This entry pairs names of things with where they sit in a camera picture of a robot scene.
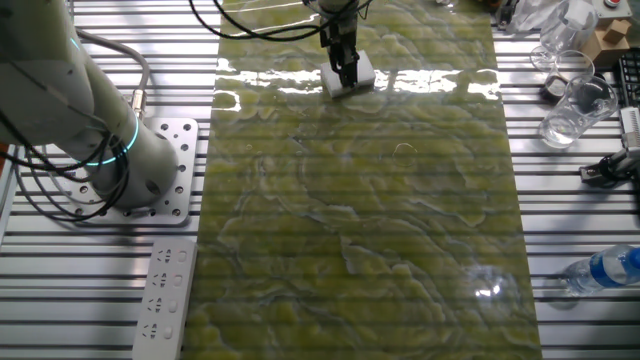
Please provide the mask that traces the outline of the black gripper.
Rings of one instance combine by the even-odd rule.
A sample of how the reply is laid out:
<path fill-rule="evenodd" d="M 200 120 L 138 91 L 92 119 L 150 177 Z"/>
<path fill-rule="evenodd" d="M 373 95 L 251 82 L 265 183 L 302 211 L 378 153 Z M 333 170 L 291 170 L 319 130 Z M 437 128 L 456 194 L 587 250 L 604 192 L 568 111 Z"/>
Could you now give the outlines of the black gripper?
<path fill-rule="evenodd" d="M 355 13 L 340 15 L 336 19 L 332 14 L 324 14 L 320 18 L 320 45 L 328 49 L 331 69 L 335 73 L 341 71 L 341 84 L 346 88 L 353 88 L 358 80 L 359 55 L 352 51 L 356 49 L 357 22 Z M 347 49 L 345 55 L 338 47 Z"/>

